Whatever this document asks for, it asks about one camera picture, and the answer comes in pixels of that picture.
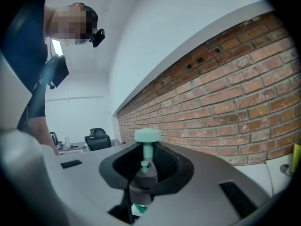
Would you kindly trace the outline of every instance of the office chair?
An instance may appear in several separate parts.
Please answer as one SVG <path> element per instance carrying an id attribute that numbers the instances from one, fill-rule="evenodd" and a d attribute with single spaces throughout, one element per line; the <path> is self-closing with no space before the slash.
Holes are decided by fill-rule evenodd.
<path id="1" fill-rule="evenodd" d="M 102 129 L 102 128 L 92 128 L 92 129 L 90 129 L 90 136 L 91 137 L 102 136 L 102 135 L 107 135 L 107 133 L 105 133 L 104 129 Z"/>
<path id="2" fill-rule="evenodd" d="M 112 147 L 111 139 L 108 135 L 86 136 L 85 141 L 91 151 L 101 150 Z"/>

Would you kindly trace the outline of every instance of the white ceiling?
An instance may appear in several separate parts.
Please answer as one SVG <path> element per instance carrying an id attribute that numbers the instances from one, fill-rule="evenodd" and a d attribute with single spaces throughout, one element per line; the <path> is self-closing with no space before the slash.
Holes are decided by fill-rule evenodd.
<path id="1" fill-rule="evenodd" d="M 93 48 L 91 43 L 63 45 L 69 71 L 108 72 L 114 58 L 122 29 L 139 0 L 46 0 L 50 7 L 62 7 L 83 2 L 98 15 L 98 29 L 105 29 L 105 39 Z"/>

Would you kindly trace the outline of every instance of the yellow object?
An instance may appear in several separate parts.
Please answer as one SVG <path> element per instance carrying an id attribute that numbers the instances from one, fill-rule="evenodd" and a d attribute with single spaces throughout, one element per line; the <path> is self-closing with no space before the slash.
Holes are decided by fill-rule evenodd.
<path id="1" fill-rule="evenodd" d="M 292 169 L 291 173 L 294 174 L 297 170 L 298 163 L 300 161 L 300 155 L 301 155 L 301 146 L 295 144 L 293 147 L 293 163 L 292 163 Z"/>

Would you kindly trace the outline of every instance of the brick wall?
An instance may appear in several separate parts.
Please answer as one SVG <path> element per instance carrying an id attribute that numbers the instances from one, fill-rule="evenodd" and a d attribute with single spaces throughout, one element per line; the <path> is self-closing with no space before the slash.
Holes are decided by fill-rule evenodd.
<path id="1" fill-rule="evenodd" d="M 123 141 L 161 129 L 164 142 L 261 163 L 301 138 L 300 65 L 272 13 L 210 39 L 171 65 L 118 113 Z"/>

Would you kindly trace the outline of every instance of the black chair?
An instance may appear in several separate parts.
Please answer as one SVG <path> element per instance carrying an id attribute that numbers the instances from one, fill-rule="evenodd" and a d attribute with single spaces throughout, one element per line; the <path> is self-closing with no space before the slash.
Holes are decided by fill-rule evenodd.
<path id="1" fill-rule="evenodd" d="M 102 135 L 107 135 L 107 133 L 105 133 L 104 129 L 102 129 L 102 128 L 92 128 L 92 129 L 90 129 L 90 136 L 91 137 L 102 136 Z"/>
<path id="2" fill-rule="evenodd" d="M 91 151 L 101 150 L 112 147 L 111 139 L 108 135 L 86 136 L 85 141 Z"/>

